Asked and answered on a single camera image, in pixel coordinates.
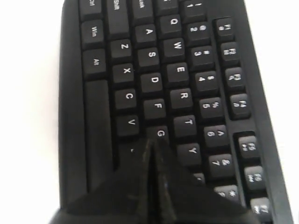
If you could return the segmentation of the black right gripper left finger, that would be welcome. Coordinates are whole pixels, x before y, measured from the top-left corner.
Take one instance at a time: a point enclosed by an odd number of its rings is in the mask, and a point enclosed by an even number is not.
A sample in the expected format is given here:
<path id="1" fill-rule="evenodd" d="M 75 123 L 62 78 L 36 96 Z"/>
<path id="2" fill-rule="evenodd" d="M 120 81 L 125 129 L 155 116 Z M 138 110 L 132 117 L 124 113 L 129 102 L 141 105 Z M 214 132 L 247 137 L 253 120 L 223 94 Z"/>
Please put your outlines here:
<path id="1" fill-rule="evenodd" d="M 153 140 L 137 144 L 139 156 L 121 166 L 92 193 L 84 195 L 51 219 L 52 224 L 150 224 L 150 160 Z"/>

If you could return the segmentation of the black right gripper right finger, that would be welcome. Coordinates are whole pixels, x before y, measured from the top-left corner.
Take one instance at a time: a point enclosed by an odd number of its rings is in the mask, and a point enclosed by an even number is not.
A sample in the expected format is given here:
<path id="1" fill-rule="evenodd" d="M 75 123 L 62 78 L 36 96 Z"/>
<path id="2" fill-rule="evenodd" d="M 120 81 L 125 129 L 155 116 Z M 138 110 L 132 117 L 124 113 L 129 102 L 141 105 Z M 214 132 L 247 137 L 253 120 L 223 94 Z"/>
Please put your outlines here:
<path id="1" fill-rule="evenodd" d="M 160 222 L 163 224 L 257 224 L 250 209 L 203 185 L 176 158 L 164 140 L 154 140 Z"/>

